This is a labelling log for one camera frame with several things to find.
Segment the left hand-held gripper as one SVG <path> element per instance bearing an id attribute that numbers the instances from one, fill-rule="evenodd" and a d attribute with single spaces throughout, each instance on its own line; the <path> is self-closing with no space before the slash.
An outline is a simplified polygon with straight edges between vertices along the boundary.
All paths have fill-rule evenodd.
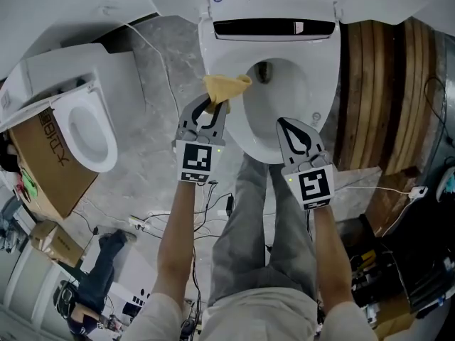
<path id="1" fill-rule="evenodd" d="M 175 138 L 180 181 L 206 184 L 225 148 L 223 132 L 228 101 L 218 104 L 210 121 L 205 120 L 197 132 L 198 118 L 210 103 L 208 95 L 200 95 L 188 103 L 180 115 Z"/>

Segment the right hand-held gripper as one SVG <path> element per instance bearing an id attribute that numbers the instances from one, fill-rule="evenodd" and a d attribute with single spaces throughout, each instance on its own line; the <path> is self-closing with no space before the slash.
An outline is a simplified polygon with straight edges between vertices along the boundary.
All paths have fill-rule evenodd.
<path id="1" fill-rule="evenodd" d="M 314 210 L 328 206 L 335 192 L 333 164 L 323 151 L 319 132 L 297 119 L 280 117 L 277 136 L 286 165 L 282 176 L 300 207 Z M 305 157 L 310 158 L 295 164 Z"/>

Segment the yellow cloth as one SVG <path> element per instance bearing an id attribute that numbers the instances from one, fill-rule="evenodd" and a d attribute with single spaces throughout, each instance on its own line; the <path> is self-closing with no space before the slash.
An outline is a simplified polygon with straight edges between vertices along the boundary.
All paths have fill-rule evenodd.
<path id="1" fill-rule="evenodd" d="M 203 82 L 210 98 L 210 104 L 205 108 L 205 112 L 214 114 L 215 108 L 219 104 L 241 95 L 250 87 L 252 79 L 247 75 L 238 75 L 236 78 L 224 75 L 206 75 Z"/>

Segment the white smart toilet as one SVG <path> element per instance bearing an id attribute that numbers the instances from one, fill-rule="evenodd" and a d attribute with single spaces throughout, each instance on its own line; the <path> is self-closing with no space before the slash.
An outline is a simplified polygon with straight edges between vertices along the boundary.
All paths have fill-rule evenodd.
<path id="1" fill-rule="evenodd" d="M 336 20 L 208 19 L 199 24 L 199 40 L 203 64 L 209 75 L 249 76 L 247 72 L 254 64 L 270 58 L 297 64 L 304 72 L 307 84 L 305 110 L 302 118 L 297 120 L 317 131 L 322 130 L 338 84 L 341 32 Z M 251 157 L 264 163 L 281 163 L 279 146 L 266 147 L 252 133 L 243 105 L 243 94 L 228 101 L 227 132 Z"/>

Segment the person's left forearm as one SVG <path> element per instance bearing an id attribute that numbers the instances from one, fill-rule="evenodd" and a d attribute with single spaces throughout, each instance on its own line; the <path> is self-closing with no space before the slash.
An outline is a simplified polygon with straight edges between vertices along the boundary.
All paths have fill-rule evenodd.
<path id="1" fill-rule="evenodd" d="M 194 245 L 196 184 L 180 181 L 157 256 L 153 293 L 162 293 L 183 305 L 191 273 Z"/>

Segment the person's right forearm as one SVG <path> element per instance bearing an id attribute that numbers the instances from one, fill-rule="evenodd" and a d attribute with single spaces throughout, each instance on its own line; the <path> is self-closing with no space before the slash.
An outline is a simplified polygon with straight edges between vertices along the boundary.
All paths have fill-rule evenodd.
<path id="1" fill-rule="evenodd" d="M 341 303 L 353 302 L 352 270 L 331 207 L 316 208 L 314 219 L 317 281 L 328 314 Z"/>

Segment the white toilet bowl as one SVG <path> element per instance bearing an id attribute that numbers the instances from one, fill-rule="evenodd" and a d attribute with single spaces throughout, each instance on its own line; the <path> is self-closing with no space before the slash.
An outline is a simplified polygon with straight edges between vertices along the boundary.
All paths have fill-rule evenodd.
<path id="1" fill-rule="evenodd" d="M 247 74 L 252 79 L 243 94 L 248 124 L 261 144 L 276 148 L 278 118 L 302 118 L 307 98 L 305 74 L 297 64 L 281 58 L 260 61 Z"/>

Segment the white toilet with tank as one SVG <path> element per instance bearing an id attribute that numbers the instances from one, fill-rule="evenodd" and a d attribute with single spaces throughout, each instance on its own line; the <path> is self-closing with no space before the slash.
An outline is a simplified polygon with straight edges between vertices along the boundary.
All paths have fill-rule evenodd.
<path id="1" fill-rule="evenodd" d="M 0 88 L 0 131 L 50 109 L 71 154 L 89 170 L 112 170 L 145 112 L 134 54 L 91 43 L 21 60 Z"/>

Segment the wooden plank platform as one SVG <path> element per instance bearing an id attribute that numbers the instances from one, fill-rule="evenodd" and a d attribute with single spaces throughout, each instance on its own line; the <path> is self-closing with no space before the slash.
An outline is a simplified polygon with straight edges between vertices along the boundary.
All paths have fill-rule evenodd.
<path id="1" fill-rule="evenodd" d="M 339 171 L 417 166 L 437 68 L 435 32 L 409 18 L 341 26 L 341 103 L 333 161 Z"/>

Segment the dark wooden board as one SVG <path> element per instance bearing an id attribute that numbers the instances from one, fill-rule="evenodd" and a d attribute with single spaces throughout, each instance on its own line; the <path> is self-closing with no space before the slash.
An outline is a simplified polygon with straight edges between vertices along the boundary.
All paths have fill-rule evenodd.
<path id="1" fill-rule="evenodd" d="M 376 237 L 381 237 L 410 203 L 408 192 L 421 172 L 414 166 L 392 175 L 381 175 L 364 215 Z"/>

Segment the person's grey trousers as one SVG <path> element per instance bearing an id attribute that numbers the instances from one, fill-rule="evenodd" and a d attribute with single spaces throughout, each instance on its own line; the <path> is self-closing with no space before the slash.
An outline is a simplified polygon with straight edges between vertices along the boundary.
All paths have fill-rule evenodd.
<path id="1" fill-rule="evenodd" d="M 248 155 L 235 184 L 235 209 L 213 245 L 209 305 L 256 288 L 291 288 L 317 297 L 316 254 L 307 222 L 281 174 L 281 165 L 267 165 Z M 275 232 L 265 257 L 263 210 L 267 179 L 276 199 Z"/>

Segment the long white power strip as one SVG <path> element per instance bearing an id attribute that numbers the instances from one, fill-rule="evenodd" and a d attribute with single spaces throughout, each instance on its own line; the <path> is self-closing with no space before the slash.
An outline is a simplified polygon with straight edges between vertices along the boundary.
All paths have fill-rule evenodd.
<path id="1" fill-rule="evenodd" d="M 135 216 L 129 216 L 128 222 L 131 226 L 136 227 L 137 229 L 141 230 L 150 230 L 151 225 L 148 223 L 147 220 L 140 219 Z"/>

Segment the teal and white device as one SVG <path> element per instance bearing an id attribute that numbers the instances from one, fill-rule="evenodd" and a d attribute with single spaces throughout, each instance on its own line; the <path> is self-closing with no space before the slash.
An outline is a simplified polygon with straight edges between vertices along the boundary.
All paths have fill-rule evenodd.
<path id="1" fill-rule="evenodd" d="M 445 195 L 455 193 L 455 166 L 449 167 L 444 172 L 436 190 L 436 200 L 441 202 Z"/>

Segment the large cardboard box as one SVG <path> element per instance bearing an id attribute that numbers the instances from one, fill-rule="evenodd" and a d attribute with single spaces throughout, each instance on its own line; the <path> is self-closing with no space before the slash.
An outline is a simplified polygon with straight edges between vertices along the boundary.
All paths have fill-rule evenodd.
<path id="1" fill-rule="evenodd" d="M 38 196 L 22 197 L 27 208 L 52 220 L 64 220 L 98 174 L 71 154 L 48 108 L 10 128 L 8 134 L 25 169 L 38 188 Z"/>

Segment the white box cabinet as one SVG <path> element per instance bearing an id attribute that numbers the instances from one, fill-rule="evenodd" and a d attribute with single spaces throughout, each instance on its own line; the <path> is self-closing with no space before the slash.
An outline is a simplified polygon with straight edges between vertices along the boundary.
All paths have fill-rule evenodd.
<path id="1" fill-rule="evenodd" d="M 114 277 L 103 313 L 128 322 L 148 301 L 156 271 L 133 244 L 124 245 L 115 256 L 113 267 Z"/>

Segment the person's beige shirt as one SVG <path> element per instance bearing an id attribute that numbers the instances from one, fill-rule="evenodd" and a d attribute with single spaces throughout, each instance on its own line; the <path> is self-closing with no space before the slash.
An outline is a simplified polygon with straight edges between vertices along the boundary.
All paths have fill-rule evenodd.
<path id="1" fill-rule="evenodd" d="M 220 299 L 203 314 L 199 341 L 378 341 L 364 312 L 342 302 L 316 337 L 317 304 L 291 288 L 256 288 Z M 169 296 L 154 293 L 122 341 L 179 341 L 183 316 Z"/>

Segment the green card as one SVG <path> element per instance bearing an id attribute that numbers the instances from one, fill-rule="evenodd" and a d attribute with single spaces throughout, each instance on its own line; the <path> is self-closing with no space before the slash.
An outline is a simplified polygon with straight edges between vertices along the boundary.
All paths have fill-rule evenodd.
<path id="1" fill-rule="evenodd" d="M 38 196 L 38 188 L 33 181 L 32 177 L 28 174 L 25 169 L 21 169 L 21 179 L 23 183 L 23 187 L 29 197 L 37 197 Z"/>

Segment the small cardboard box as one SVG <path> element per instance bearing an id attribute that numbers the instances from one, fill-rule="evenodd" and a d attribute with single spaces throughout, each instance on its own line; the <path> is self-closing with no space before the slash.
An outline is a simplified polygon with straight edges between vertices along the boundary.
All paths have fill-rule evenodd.
<path id="1" fill-rule="evenodd" d="M 76 267 L 83 248 L 56 222 L 39 222 L 29 234 L 31 245 L 53 261 Z"/>

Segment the white shelf unit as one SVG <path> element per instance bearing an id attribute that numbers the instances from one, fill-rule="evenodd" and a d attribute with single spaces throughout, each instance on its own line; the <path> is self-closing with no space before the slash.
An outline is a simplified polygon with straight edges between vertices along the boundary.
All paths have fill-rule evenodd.
<path id="1" fill-rule="evenodd" d="M 40 328 L 58 284 L 68 279 L 68 273 L 29 243 L 15 261 L 10 256 L 2 259 L 7 267 L 6 275 L 0 276 L 0 305 Z"/>

